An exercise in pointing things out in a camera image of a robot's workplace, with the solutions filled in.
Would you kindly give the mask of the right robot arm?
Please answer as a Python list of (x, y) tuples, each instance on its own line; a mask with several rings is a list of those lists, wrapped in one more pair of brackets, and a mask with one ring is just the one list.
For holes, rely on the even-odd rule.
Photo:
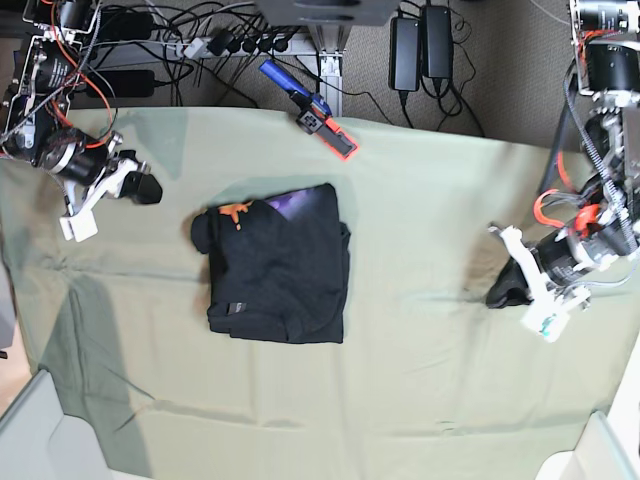
[[(102, 11), (98, 1), (29, 1), (24, 21), (37, 34), (16, 59), (15, 78), (1, 106), (1, 156), (47, 174), (60, 188), (67, 215), (90, 210), (102, 198), (139, 205), (161, 201), (163, 189), (133, 150), (121, 149), (110, 83), (92, 69)], [(92, 136), (69, 119), (82, 86), (102, 100), (108, 125)]]

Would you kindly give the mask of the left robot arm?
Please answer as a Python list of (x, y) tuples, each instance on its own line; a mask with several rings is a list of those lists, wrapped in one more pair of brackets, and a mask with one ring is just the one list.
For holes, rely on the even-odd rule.
[(574, 58), (533, 205), (552, 231), (527, 244), (518, 228), (491, 226), (509, 260), (485, 299), (549, 321), (605, 285), (588, 274), (639, 254), (639, 4), (571, 1), (568, 11)]

